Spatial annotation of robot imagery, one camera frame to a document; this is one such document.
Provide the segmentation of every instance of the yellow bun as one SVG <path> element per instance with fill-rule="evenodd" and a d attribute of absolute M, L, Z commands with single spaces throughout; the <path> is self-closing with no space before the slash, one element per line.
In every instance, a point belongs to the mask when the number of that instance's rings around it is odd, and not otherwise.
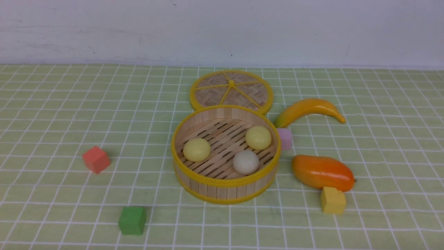
<path fill-rule="evenodd" d="M 210 144 L 202 138 L 193 138 L 185 143 L 183 155 L 189 161 L 203 161 L 210 154 Z"/>
<path fill-rule="evenodd" d="M 250 148 L 255 150 L 266 149 L 271 144 L 271 133 L 263 126 L 253 126 L 248 129 L 245 141 Z"/>

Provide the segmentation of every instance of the banana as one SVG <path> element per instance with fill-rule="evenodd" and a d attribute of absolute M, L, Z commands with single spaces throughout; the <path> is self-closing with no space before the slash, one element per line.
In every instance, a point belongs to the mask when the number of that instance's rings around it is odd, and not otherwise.
<path fill-rule="evenodd" d="M 309 115 L 321 114 L 336 118 L 340 123 L 345 123 L 345 118 L 336 109 L 336 106 L 323 99 L 303 99 L 286 108 L 274 121 L 276 128 L 286 128 L 295 120 Z"/>

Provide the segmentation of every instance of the red cube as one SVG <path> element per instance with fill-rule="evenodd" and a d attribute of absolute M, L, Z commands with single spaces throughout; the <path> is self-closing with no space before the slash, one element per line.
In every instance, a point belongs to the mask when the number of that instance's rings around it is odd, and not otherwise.
<path fill-rule="evenodd" d="M 111 164 L 107 153 L 98 146 L 94 146 L 92 149 L 88 150 L 82 155 L 82 158 L 86 167 L 95 174 L 102 172 Z"/>

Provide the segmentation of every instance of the yellow rim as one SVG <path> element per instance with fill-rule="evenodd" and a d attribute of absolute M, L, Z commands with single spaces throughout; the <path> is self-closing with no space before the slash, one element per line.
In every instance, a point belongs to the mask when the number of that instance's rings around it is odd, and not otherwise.
<path fill-rule="evenodd" d="M 244 74 L 244 75 L 251 76 L 251 77 L 253 77 L 253 78 L 256 78 L 256 79 L 257 79 L 257 82 L 262 83 L 262 84 L 265 86 L 265 88 L 267 89 L 267 93 L 268 93 L 267 101 L 266 101 L 265 104 L 264 104 L 262 107 L 260 107 L 256 112 L 258 112 L 258 113 L 261 114 L 261 115 L 265 115 L 265 114 L 267 114 L 268 111 L 270 111 L 271 106 L 273 105 L 273 90 L 271 89 L 270 85 L 269 85 L 264 79 L 258 77 L 258 76 L 255 75 L 255 74 L 252 74 L 252 73 L 250 73 L 250 72 L 241 71 L 241 70 L 223 70 L 223 71 L 216 71 L 216 72 L 213 72 L 213 73 L 206 74 L 206 75 L 200 77 L 199 79 L 197 79 L 197 81 L 195 81 L 195 82 L 193 83 L 193 85 L 191 86 L 191 89 L 190 89 L 190 103 L 191 103 L 191 107 L 192 107 L 195 111 L 199 111 L 199 110 L 201 110 L 201 109 L 204 108 L 204 107 L 202 107 L 202 105 L 197 101 L 197 99 L 196 99 L 196 95 L 195 95 L 195 92 L 196 92 L 196 86 L 197 86 L 197 85 L 198 85 L 203 79 L 205 79 L 205 78 L 207 78 L 207 77 L 210 77 L 210 76 L 212 76 L 212 75 L 220 74 L 220 73 L 223 73 L 223 74 L 226 76 L 226 73 L 228 73 L 228 72 L 232 72 L 232 73 L 241 73 L 241 74 Z M 245 83 L 238 83 L 238 84 L 235 83 L 233 88 L 235 88 L 238 92 L 240 92 L 243 96 L 245 96 L 249 101 L 251 101 L 251 102 L 253 102 L 254 104 L 257 105 L 257 103 L 256 103 L 254 100 L 252 100 L 248 95 L 246 95 L 244 92 L 242 92 L 239 88 L 236 87 L 237 85 L 242 85 L 242 84 L 245 84 Z M 222 86 L 226 86 L 226 87 L 228 87 L 228 89 L 227 89 L 226 92 L 225 92 L 225 95 L 224 95 L 223 98 L 222 98 L 222 102 L 223 102 L 224 99 L 225 99 L 225 97 L 226 97 L 226 95 L 227 95 L 227 93 L 231 90 L 232 87 L 230 87 L 228 84 L 226 84 L 226 85 L 209 86 L 208 88 L 216 88 L 216 87 L 222 87 Z"/>
<path fill-rule="evenodd" d="M 210 178 L 210 177 L 206 177 L 206 176 L 202 176 L 196 172 L 193 172 L 192 170 L 190 170 L 187 166 L 185 166 L 185 164 L 179 159 L 179 156 L 177 155 L 176 152 L 176 148 L 174 147 L 174 142 L 176 141 L 176 134 L 178 132 L 178 130 L 182 127 L 182 125 L 191 117 L 195 116 L 196 114 L 203 112 L 205 110 L 209 110 L 209 109 L 218 109 L 218 108 L 232 108 L 232 109 L 241 109 L 241 110 L 245 110 L 247 112 L 253 113 L 257 116 L 259 116 L 260 118 L 262 118 L 273 130 L 274 134 L 277 135 L 277 145 L 276 145 L 276 154 L 274 155 L 273 159 L 271 159 L 271 161 L 267 164 L 266 167 L 264 167 L 263 169 L 255 172 L 254 174 L 242 177 L 242 178 L 237 178 L 237 179 L 230 179 L 230 180 L 223 180 L 223 179 L 214 179 L 214 178 Z M 192 114 L 190 114 L 189 116 L 187 116 L 180 124 L 179 126 L 176 127 L 176 130 L 174 131 L 173 134 L 173 139 L 171 141 L 171 151 L 173 153 L 173 159 L 176 162 L 177 166 L 191 179 L 196 180 L 202 184 L 206 184 L 206 185 L 210 185 L 210 186 L 217 186 L 217 187 L 237 187 L 240 185 L 247 185 L 250 184 L 252 182 L 255 182 L 263 177 L 265 177 L 270 171 L 273 170 L 273 167 L 278 163 L 279 161 L 279 157 L 281 155 L 281 139 L 279 137 L 279 133 L 278 130 L 274 127 L 274 125 L 268 120 L 266 119 L 263 115 L 259 114 L 256 111 L 253 111 L 251 109 L 247 109 L 241 106 L 235 106 L 235 105 L 217 105 L 217 106 L 210 106 L 210 107 L 206 107 L 203 108 L 199 111 L 196 111 Z"/>
<path fill-rule="evenodd" d="M 251 200 L 253 198 L 256 198 L 257 196 L 261 195 L 263 192 L 265 192 L 271 186 L 271 184 L 274 182 L 274 178 L 276 177 L 276 175 L 275 175 L 271 179 L 271 181 L 264 188 L 262 188 L 261 190 L 259 190 L 256 193 L 247 195 L 247 196 L 242 197 L 242 198 L 237 198 L 237 199 L 216 199 L 216 198 L 210 198 L 208 196 L 204 196 L 204 195 L 201 195 L 199 193 L 194 192 L 193 190 L 191 190 L 191 188 L 187 187 L 180 180 L 180 178 L 177 176 L 176 168 L 174 168 L 174 172 L 176 173 L 176 178 L 177 178 L 178 182 L 183 187 L 183 189 L 185 189 L 186 192 L 190 193 L 192 196 L 196 197 L 197 199 L 201 199 L 201 200 L 203 200 L 205 202 L 210 202 L 210 203 L 219 204 L 219 205 L 237 204 L 237 203 L 246 202 L 246 201 L 249 201 L 249 200 Z"/>

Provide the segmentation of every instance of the wooden block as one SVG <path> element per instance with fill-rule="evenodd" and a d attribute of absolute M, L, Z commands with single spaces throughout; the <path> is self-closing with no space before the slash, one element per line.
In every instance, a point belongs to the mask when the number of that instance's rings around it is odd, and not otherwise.
<path fill-rule="evenodd" d="M 289 129 L 277 129 L 279 132 L 279 137 L 281 138 L 281 148 L 282 150 L 290 150 L 293 144 L 293 136 Z"/>
<path fill-rule="evenodd" d="M 321 193 L 321 208 L 325 214 L 342 214 L 345 210 L 345 195 L 333 187 L 324 187 Z"/>
<path fill-rule="evenodd" d="M 119 219 L 119 229 L 123 235 L 142 235 L 147 221 L 147 212 L 143 207 L 124 207 Z"/>
<path fill-rule="evenodd" d="M 92 149 L 88 150 L 82 155 L 82 158 L 86 167 L 95 174 L 102 172 L 111 164 L 107 153 L 98 146 L 94 146 Z"/>

